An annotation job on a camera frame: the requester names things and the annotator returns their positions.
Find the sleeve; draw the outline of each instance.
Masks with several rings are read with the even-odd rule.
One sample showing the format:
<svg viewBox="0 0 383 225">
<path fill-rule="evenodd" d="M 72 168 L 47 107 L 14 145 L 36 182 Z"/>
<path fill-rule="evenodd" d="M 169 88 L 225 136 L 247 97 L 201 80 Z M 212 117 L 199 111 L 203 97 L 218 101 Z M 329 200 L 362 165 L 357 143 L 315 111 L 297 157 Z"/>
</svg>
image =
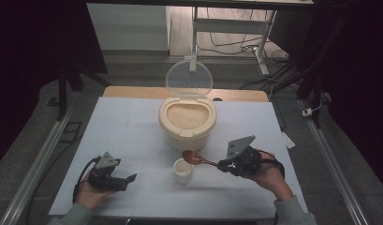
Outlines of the sleeve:
<svg viewBox="0 0 383 225">
<path fill-rule="evenodd" d="M 74 203 L 68 213 L 62 217 L 54 217 L 48 225 L 84 225 L 92 218 L 93 212 L 80 204 Z"/>
<path fill-rule="evenodd" d="M 297 196 L 288 201 L 273 203 L 278 214 L 277 225 L 317 225 L 316 219 L 311 213 L 304 213 Z"/>
</svg>

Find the aluminum rail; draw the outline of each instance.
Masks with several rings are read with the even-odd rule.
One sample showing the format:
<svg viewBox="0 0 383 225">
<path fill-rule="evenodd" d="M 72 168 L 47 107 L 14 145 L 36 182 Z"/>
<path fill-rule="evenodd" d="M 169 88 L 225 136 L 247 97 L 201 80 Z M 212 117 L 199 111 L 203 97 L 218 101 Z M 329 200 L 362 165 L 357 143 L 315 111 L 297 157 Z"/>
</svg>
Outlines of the aluminum rail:
<svg viewBox="0 0 383 225">
<path fill-rule="evenodd" d="M 74 111 L 75 106 L 80 98 L 79 93 L 74 93 L 74 99 L 72 103 L 68 107 L 66 114 L 63 116 L 61 121 L 56 121 L 51 129 L 51 132 L 48 135 L 48 138 L 43 143 L 39 153 L 34 160 L 30 170 L 27 175 L 22 180 L 22 183 L 17 190 L 15 196 L 12 199 L 9 207 L 7 208 L 6 213 L 2 217 L 0 221 L 0 225 L 9 225 L 16 224 L 20 215 L 22 214 L 22 210 L 27 205 L 29 198 L 31 197 L 34 189 L 36 188 L 36 184 L 42 175 L 42 172 L 45 169 L 46 164 L 48 163 L 49 158 L 59 141 L 60 135 L 66 127 L 66 123 Z"/>
<path fill-rule="evenodd" d="M 304 103 L 299 100 L 299 104 L 302 109 L 306 109 Z M 346 207 L 354 220 L 355 224 L 358 225 L 367 225 L 369 224 L 366 216 L 363 213 L 360 203 L 355 197 L 355 193 L 352 190 L 351 186 L 347 182 L 339 163 L 337 162 L 328 141 L 325 138 L 321 129 L 318 129 L 311 118 L 307 118 L 308 126 L 310 127 L 314 138 L 317 141 L 317 145 L 322 153 L 323 158 L 328 166 L 329 171 L 331 172 L 331 176 L 340 192 L 345 200 Z"/>
</svg>

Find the white table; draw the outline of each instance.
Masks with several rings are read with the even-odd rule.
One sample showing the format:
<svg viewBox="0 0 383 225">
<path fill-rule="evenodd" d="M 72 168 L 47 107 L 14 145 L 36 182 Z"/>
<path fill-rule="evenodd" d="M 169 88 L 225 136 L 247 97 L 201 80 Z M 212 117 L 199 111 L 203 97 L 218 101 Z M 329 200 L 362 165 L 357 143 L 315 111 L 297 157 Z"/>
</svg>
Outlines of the white table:
<svg viewBox="0 0 383 225">
<path fill-rule="evenodd" d="M 121 164 L 112 173 L 138 176 L 125 192 L 104 201 L 96 214 L 116 218 L 259 219 L 273 218 L 275 197 L 249 180 L 209 165 L 195 166 L 191 182 L 173 179 L 173 163 L 181 153 L 165 142 L 158 122 L 163 100 L 101 97 L 79 149 L 68 169 L 50 215 L 64 215 L 83 167 L 109 151 Z M 287 183 L 307 211 L 296 174 L 269 102 L 215 102 L 217 123 L 208 144 L 199 152 L 207 159 L 224 159 L 228 142 L 255 135 L 252 146 L 273 152 L 286 169 Z"/>
</svg>

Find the wrist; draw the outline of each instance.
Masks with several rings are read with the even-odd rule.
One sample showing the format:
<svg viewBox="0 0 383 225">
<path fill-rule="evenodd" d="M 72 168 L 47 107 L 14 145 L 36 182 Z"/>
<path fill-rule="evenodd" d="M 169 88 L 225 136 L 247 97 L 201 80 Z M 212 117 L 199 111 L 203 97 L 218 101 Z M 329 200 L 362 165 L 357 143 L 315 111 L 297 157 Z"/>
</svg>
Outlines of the wrist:
<svg viewBox="0 0 383 225">
<path fill-rule="evenodd" d="M 284 202 L 293 198 L 293 191 L 285 181 L 282 184 L 277 184 L 271 191 L 279 202 Z"/>
</svg>

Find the clear plastic lid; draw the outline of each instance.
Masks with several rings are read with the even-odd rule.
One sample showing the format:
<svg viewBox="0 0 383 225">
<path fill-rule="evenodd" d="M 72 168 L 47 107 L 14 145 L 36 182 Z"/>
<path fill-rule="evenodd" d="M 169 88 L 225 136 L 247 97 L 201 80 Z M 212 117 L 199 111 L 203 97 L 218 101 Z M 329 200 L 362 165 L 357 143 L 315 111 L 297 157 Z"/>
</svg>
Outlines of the clear plastic lid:
<svg viewBox="0 0 383 225">
<path fill-rule="evenodd" d="M 170 68 L 166 86 L 174 95 L 206 96 L 213 87 L 212 74 L 200 62 L 184 60 Z"/>
</svg>

